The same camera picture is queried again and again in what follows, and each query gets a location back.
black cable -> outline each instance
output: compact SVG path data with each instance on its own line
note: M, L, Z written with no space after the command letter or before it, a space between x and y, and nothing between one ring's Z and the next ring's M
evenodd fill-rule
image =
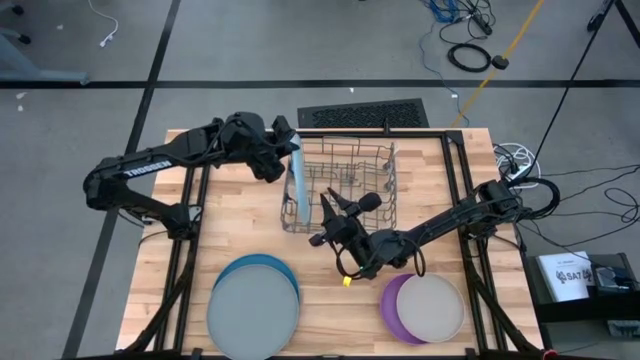
M481 8L489 10L489 16L491 18L491 22L489 23L489 26L494 26L498 22L498 19L493 14L493 8L491 7L491 2L489 2L489 0L483 0L483 1L487 4L487 6L481 7Z
M640 170L640 166L637 166L637 167L636 167L635 169L633 169L632 171L628 171L628 172L626 172L626 173L620 174L620 175L616 176L616 177L615 177L615 178L613 178L613 179L606 180L606 181L603 181L603 182L598 183L598 184L595 184L595 185L587 186L586 188L584 188L584 189L582 189L582 190L578 191L577 193L575 193L575 194L573 194L573 195L569 195L569 196L567 196L567 197L562 198L562 200L561 200L561 201L569 200L569 199L574 198L574 197L576 197L576 196L578 196L578 195L584 194L585 192L587 192L587 191L589 191L589 190L591 190L591 189L597 188L597 187L602 186L602 185L604 185L604 184L608 184L608 183L614 182L614 181L619 180L619 179L621 179L621 178L623 178L623 177L625 177L625 176L627 176L627 175L634 174L634 173L636 173L638 170Z
M346 246L342 246L340 248L340 250L336 249L336 246L333 244L333 241L327 241L329 243L329 246L331 246L331 249L333 249L333 252L336 254L336 268L338 269L338 272L340 273L340 275L342 275L343 277L350 277L353 280L358 280L361 278L360 273L361 270L356 271L353 274L349 274L345 269L344 269L344 265L342 264L342 259L340 258L340 256L342 255L342 252L346 249Z
M511 161L509 161L509 164L500 165L498 167L498 172L500 173L500 179L506 179L507 175L511 173Z
M579 346L577 348L564 350L564 351L558 351L558 355L566 354L566 353L570 353L570 352L574 352L574 351L578 351L578 350L582 350L582 349L587 349L587 348L594 347L594 346L599 345L599 344L600 344L600 342L598 341L598 342L595 342L595 343L591 343L589 345Z
M618 192L626 195L631 200L632 203L630 203L630 204L629 203L624 203L622 201L613 199L612 196L609 194L611 191L618 191ZM620 221L625 225L619 227L616 230L612 230L612 231L606 232L606 233L598 235L598 236L593 236L593 237L590 237L590 238L585 239L585 240L576 241L576 242L573 242L573 243L570 243L570 244L565 244L564 246L575 246L575 245L588 243L588 242L591 242L591 241L594 241L594 240L598 240L598 239L601 239L601 238L603 238L605 236L609 236L609 235L615 234L617 232L620 232L622 230L625 230L625 229L633 226L638 221L640 221L640 204L638 203L638 200L635 197L633 197L633 195L631 195L629 192L627 192L625 190L622 190L620 188L608 188L608 189L605 190L604 194L607 197L607 199L609 199L610 201L612 201L612 202L614 202L614 203L616 203L618 205L622 205L622 206L625 206L625 207L629 208L629 210L627 210L623 214L616 214L617 216L620 217ZM562 215L572 216L571 214L560 214L560 215L561 216Z
M424 258L424 253L422 253L422 249L420 249L420 242L422 241L422 238L424 237L424 235L427 232L423 232L420 237L418 238L418 242L414 242L410 239L406 239L409 243L411 243L411 245L413 245L413 248L415 249L413 251L413 266L415 266L416 268L416 275L423 277L424 274L426 274L427 272L427 261ZM418 267L418 255L420 255L420 265L421 267Z
M137 226L137 227L139 227L139 228L141 228L141 229L144 229L144 225L142 225L142 224L138 224L137 222L135 222L135 221L133 221L133 220L129 219L128 217L124 216L124 215L120 212L120 210L118 210L118 216L119 216L121 219L123 219L124 221L128 222L129 224L131 224L131 225L133 225L133 226Z
M613 5L613 3L615 3L615 1L609 2L609 4L607 5L607 8L605 9L605 11L604 11L604 13L602 15L603 18L607 17L607 14L609 13L609 10L611 10L611 6ZM567 93L569 92L569 89L573 86L573 81L575 80L576 75L578 75L578 71L580 70L580 67L582 66L582 63L584 62L584 59L587 57L587 53L589 52L589 49L591 48L591 45L593 44L593 41L596 39L596 35L598 35L598 32L600 31L600 28L602 28L602 26L596 27L595 31L591 35L591 38L589 39L589 43L587 44L587 47L584 49L584 52L582 53L582 56L580 57L580 61L578 61L578 65L576 66L575 70L573 71L573 74L571 74L571 78L569 79L569 84L567 85L567 87L565 87L564 93L562 94L562 98L560 98L560 103L558 103L558 107L556 108L556 111L553 113L553 117L551 117L551 121L549 122L549 125L547 126L547 129L545 130L544 135L542 136L542 140L540 141L540 145L538 145L538 149L536 150L536 156L533 158L532 164L535 164L538 161L538 157L540 156L540 151L542 150L542 147L544 146L544 142L547 140L547 136L549 136L549 132L551 131L551 128L553 127L553 124L556 122L556 118L558 117L558 114L560 113L560 109L562 109L562 105L564 104L564 100L567 98ZM524 173L523 176L528 176L529 173L531 172L531 169L533 169L533 166L531 166L529 169L527 169L527 171Z
M509 243L513 246L516 247L516 249L520 250L520 245L518 245L517 243L514 243L513 241L509 240L509 239L505 239L502 236L498 236L498 235L493 235L494 238L498 239L498 240L502 240L503 242Z
M462 11L466 11L468 13L467 16L464 17L459 17L457 19L455 19L453 22L444 25L442 28L440 28L440 31L438 32L438 36L440 37L440 40L442 40L443 42L446 42L448 44L453 45L452 48L449 49L449 51L447 51L447 59L449 60L449 62L454 65L455 67L466 71L466 72L473 72L473 73L479 73L479 72L483 72L485 70L487 70L489 68L489 66L491 66L491 55L481 46L476 45L476 44L470 44L471 41L474 40L485 40L487 39L486 35L481 35L481 36L476 36L473 34L473 32L471 31L471 19L470 17L473 14L480 14L480 16L486 15L483 14L482 12L480 12L479 9L481 9L480 7L478 7L480 0L476 0L475 5L472 4L469 1L469 4L467 5L467 3L465 3L462 0L458 0L458 3L463 5L466 9L461 9ZM488 1L486 1L486 3L488 4L488 9L491 9L491 5ZM487 21L488 23L491 20L491 15L486 15L489 18L489 21ZM471 37L471 39L465 41L465 42L455 42L455 41L450 41L444 38L444 36L442 35L443 31L455 24L459 24L462 21L467 21L467 32L469 33L469 36ZM482 66L478 66L478 67L472 67L472 66L467 66L465 64L462 64L457 58L456 58L456 51L460 50L460 49L469 49L469 50L473 50L476 52L479 52L485 59L485 63Z
M498 167L498 172L500 172L500 178L501 179L506 179L507 177L507 173L504 172L502 170L502 168L504 166L508 166L509 167L509 173L510 174L515 174L516 172L518 172L518 162L516 161L516 158L513 156L513 154L511 153L511 151L507 150L504 146L500 145L500 144L493 144L494 147L494 154L498 154L500 156L504 156L504 158L507 160L508 164L507 165L502 165L500 167Z
M147 236L143 237L142 239L140 239L140 242L138 243L138 247L140 247L140 245L142 245L142 243L143 243L143 242L145 242L145 241L146 241L147 239L149 239L150 237L153 237L153 236L156 236L156 235L160 235L160 234L164 234L164 233L166 233L166 232L167 232L167 230L162 230L162 231L158 231L158 232L151 233L151 234L149 234L149 235L147 235Z
M204 160L207 156L209 156L209 154L213 151L214 146L218 144L218 141L220 140L220 136L222 136L222 132L227 128L227 126L229 126L230 123L231 123L231 121L227 121L226 123L224 123L222 125L222 127L220 128L220 131L218 131L218 133L213 138L213 140L211 140L211 143L209 144L207 149L204 151L204 153L202 153L202 155L200 155L199 157L197 157L197 158L195 158L193 160L180 159L180 158L178 158L176 156L173 156L173 155L171 155L169 153L163 153L163 155L172 157L176 161L182 160L182 162L184 164L187 164L187 165L197 165L202 160ZM222 142L220 144L222 145L222 150L220 152L224 153L224 145L222 144Z
M537 183L537 184L546 186L551 191L552 198L551 198L551 201L549 201L549 204L547 204L546 206L538 210L530 210L528 213L522 213L518 215L516 222L520 220L544 219L545 217L553 213L555 209L558 207L558 205L560 204L560 201L562 201L560 199L560 189L558 189L558 186L556 186L556 184L554 184L553 182L547 179L519 177L507 183L507 187L513 188L515 186L526 184L526 183Z
M433 23L431 23L431 27L429 28L429 31L424 33L424 35L422 35L422 37L420 37L420 40L418 41L418 48L420 49L420 53L421 53L420 62L426 70L432 72L433 74L438 76L438 78L440 78L440 80L442 81L442 85L444 85L444 87L447 90L449 90L452 95L453 94L456 95L455 98L456 98L456 107L458 109L458 114L462 115L462 118L464 119L465 124L468 127L469 124L471 123L471 120L469 120L466 114L462 114L462 110L460 110L460 94L458 94L455 90L447 86L447 83L444 80L444 77L442 76L442 73L440 73L440 71L433 69L429 67L429 65L427 65L427 61L426 61L427 52L424 49L423 43L424 43L424 39L426 39L429 35L431 35L431 33L433 33L433 28L436 25L436 22L437 22L437 19L435 18L436 15L433 14L433 16L434 16L434 20L433 20Z
M456 58L456 51L460 49L469 49L469 50L475 50L479 52L480 54L482 54L482 56L484 56L484 59L485 59L484 65L478 66L478 67L464 65L463 63L458 61L458 59ZM491 65L491 55L487 52L487 50L485 50L481 46L478 46L475 44L469 44L469 43L458 44L451 47L451 49L449 49L449 51L447 52L447 59L449 59L449 62L453 64L453 66L457 67L458 69L464 70L466 72L472 72L472 73L483 72L487 70Z
M611 216L619 217L619 218L621 218L621 219L623 220L623 222L625 222L625 223L626 223L626 222L629 222L629 221L632 221L632 218L628 218L628 217L626 216L626 213L625 213L625 214L620 215L620 214L612 213L612 212L609 212L609 211L582 211L582 212L565 213L565 214L556 214L556 213L553 213L553 214L551 214L551 215L549 215L549 216L551 216L551 217L556 217L556 216L558 216L558 217L562 217L562 216L567 216L567 217L569 217L569 216L583 216L583 215L596 215L596 214L597 214L597 215L611 215Z
M517 224L513 224L513 228L516 231L516 240L518 241L518 246L522 250L523 253L527 252L527 244L525 244L524 239L522 238L522 232L520 232L520 228Z
M573 171L567 171L567 172L555 173L555 174L546 174L545 173L544 176L545 177L564 176L564 175L589 173L589 172L593 172L593 171L602 171L602 170L623 170L623 169L635 168L635 167L638 167L638 166L640 166L640 164L624 165L624 166L618 166L618 167L599 167L599 168L591 168L591 169L583 169L583 170L573 170Z
M461 4L461 5L463 5L464 7L466 7L466 9L453 10L453 9L448 8L448 7L441 7L435 1L432 1L432 0L420 0L420 2L427 9L431 9L431 3L433 3L433 5L436 7L436 9L438 9L440 12L454 13L455 11L466 11L467 13L469 13L471 11L471 9L467 6L467 4L465 4L462 0L457 0L457 2L459 4Z

wire dish rack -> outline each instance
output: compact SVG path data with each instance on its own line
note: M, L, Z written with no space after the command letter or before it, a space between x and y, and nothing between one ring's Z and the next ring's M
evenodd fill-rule
M289 160L284 185L284 198L280 211L282 228L292 233L316 233L324 229L320 194L329 199L336 213L338 204L331 198L330 187L342 197L358 201L364 194L380 195L382 205L372 212L360 215L360 221L368 232L396 227L397 178L395 147L362 144L358 138L324 137L303 139L304 176L311 221L306 224L298 219L298 199Z

wooden table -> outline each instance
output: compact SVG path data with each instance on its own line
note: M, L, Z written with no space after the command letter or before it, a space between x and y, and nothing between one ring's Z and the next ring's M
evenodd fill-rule
M170 130L166 140L172 140L180 132ZM498 178L488 130L465 129L463 135L473 183ZM387 146L393 141L398 148L398 229L409 229L452 206L439 140L396 138L362 141L363 144ZM456 178L461 182L460 167L457 160L454 163ZM182 168L158 173L153 197L165 203L179 202L184 174ZM465 348L477 348L456 232L427 244L422 250L427 270L449 279L463 294L467 305L464 326L456 337L445 343L405 345L385 328L379 316L378 301L391 278L399 273L414 272L412 262L409 261L409 265L401 270L385 268L372 281L356 281L349 288L343 287L342 278L335 269L334 254L328 246L313 248L307 241L308 235L282 230L280 205L283 184L283 179L273 184L257 181L245 165L227 165L212 170L189 305L185 352L200 347L205 354L219 354L209 338L205 322L211 289L226 265L249 253L268 253L284 260L301 285L298 328L281 355L462 355ZM193 188L195 202L198 186ZM458 188L464 196L461 183ZM159 230L163 230L161 225L147 227L145 235ZM510 226L503 225L498 234L514 239ZM183 245L184 257L187 245ZM150 238L141 245L118 348L131 343L159 307L171 246L172 241L164 235ZM501 306L527 339L542 347L519 252L514 246L496 240L490 241L488 250ZM495 348L489 312L484 303L481 304L489 347ZM175 329L171 324L175 323L176 313L174 310L169 321L167 344L171 344L173 339Z

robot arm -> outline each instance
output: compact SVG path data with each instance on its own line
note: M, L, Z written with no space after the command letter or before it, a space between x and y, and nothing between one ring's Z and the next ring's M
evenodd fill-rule
M96 210L122 208L135 218L158 220L167 228L169 238L189 239L199 211L137 193L129 189L126 180L175 166L218 168L246 163L257 179L273 182L284 172L280 158L298 147L290 142L294 131L284 117L278 116L272 128L273 132L266 132L256 114L235 113L226 121L215 118L209 125L186 131L168 144L105 158L84 180L87 205Z
M509 189L525 182L537 182L547 186L553 194L550 203L536 211L523 207ZM423 260L423 268L422 271L417 269L416 260L416 270L418 270L418 275L422 276L424 275L424 257L420 251L421 246L458 228L461 228L462 233L469 238L489 237L495 234L496 225L545 216L552 212L560 202L560 191L557 186L545 179L521 178L511 182L493 180L479 185L458 205L411 230L385 229L368 234L357 216L363 211L375 210L381 204L380 197L375 193L369 193L356 203L342 198L331 189L329 189L329 194L340 209L345 212L345 215L336 214L326 197L320 195L324 211L322 226L325 232L314 235L309 242L313 246L329 243L336 252L338 271L341 275L351 277L354 280L373 279L384 265L391 265L395 268L404 267L408 258L414 256L415 260L418 255ZM342 249L336 250L335 244L342 245ZM340 254L344 250L349 251L360 268L357 273L347 274L342 267ZM539 354L540 350L527 341L493 298L473 266L471 266L469 278L516 348L521 352Z

